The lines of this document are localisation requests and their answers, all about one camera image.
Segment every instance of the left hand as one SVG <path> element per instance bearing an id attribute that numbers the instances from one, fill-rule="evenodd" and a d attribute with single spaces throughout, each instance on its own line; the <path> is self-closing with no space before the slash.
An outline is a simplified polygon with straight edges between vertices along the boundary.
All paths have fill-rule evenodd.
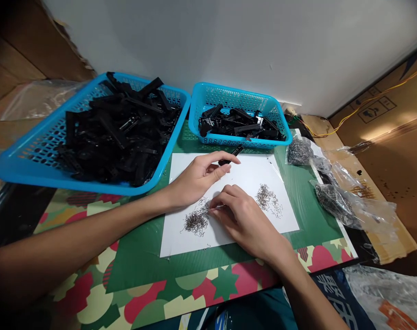
<path id="1" fill-rule="evenodd" d="M 172 206 L 181 208 L 197 202 L 215 182 L 230 172 L 230 164 L 222 166 L 213 164 L 220 160 L 241 163 L 235 155 L 225 151 L 215 151 L 196 157 L 179 177 L 164 188 Z"/>

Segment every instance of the green cutting mat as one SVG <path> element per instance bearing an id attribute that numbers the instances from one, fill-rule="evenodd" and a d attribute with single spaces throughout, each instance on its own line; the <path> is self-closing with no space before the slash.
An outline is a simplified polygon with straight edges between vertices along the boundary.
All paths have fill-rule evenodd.
<path id="1" fill-rule="evenodd" d="M 174 153 L 209 153 L 216 150 L 231 152 L 234 147 L 201 144 L 184 123 Z M 248 154 L 268 154 L 271 150 L 247 148 Z M 284 180 L 300 230 L 283 234 L 294 249 L 320 245 L 343 235 L 334 217 L 318 204 L 309 180 L 315 179 L 310 166 L 285 165 L 285 147 L 274 149 L 280 174 Z M 170 163 L 153 193 L 169 182 Z M 198 273 L 228 264 L 254 259 L 236 243 L 211 247 L 206 250 L 159 258 L 163 235 L 164 215 L 134 229 L 120 239 L 107 292 L 120 291 L 158 281 Z"/>

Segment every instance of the right hand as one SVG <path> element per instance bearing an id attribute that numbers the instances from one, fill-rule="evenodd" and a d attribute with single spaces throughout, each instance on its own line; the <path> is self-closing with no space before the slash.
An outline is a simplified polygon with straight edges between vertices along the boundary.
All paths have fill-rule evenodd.
<path id="1" fill-rule="evenodd" d="M 237 185 L 226 185 L 212 199 L 210 214 L 230 236 L 249 254 L 269 264 L 297 261 L 289 241 L 274 228 L 256 201 Z"/>

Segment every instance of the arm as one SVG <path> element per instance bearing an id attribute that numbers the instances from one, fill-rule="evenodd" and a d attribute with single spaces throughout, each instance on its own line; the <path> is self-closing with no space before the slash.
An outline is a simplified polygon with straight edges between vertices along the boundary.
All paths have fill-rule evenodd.
<path id="1" fill-rule="evenodd" d="M 227 185 L 212 200 L 210 213 L 248 253 L 261 258 L 280 275 L 300 329 L 348 329 L 303 269 L 291 244 L 252 197 L 236 185 Z"/>
<path id="2" fill-rule="evenodd" d="M 224 151 L 198 156 L 164 189 L 118 208 L 45 231 L 0 248 L 0 299 L 21 308 L 51 291 L 120 237 L 147 220 L 193 204 L 239 164 Z"/>

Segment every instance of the orange label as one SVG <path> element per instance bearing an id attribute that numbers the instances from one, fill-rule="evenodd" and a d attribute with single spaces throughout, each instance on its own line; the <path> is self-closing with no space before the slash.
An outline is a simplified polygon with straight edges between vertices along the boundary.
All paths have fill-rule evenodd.
<path id="1" fill-rule="evenodd" d="M 378 310 L 387 316 L 386 324 L 393 330 L 417 330 L 416 322 L 387 300 L 383 301 Z"/>

